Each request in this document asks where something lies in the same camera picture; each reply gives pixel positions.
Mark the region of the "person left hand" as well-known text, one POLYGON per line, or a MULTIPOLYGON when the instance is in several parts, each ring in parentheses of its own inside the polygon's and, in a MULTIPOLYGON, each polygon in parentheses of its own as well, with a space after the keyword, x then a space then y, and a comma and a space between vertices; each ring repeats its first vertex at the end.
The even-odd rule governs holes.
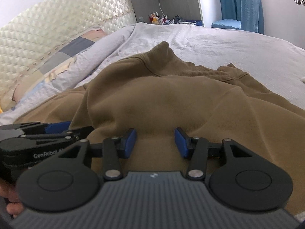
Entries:
POLYGON ((24 206, 22 205, 16 188, 14 185, 5 182, 1 179, 1 197, 8 199, 9 203, 6 205, 6 210, 8 214, 16 218, 24 211, 24 206))

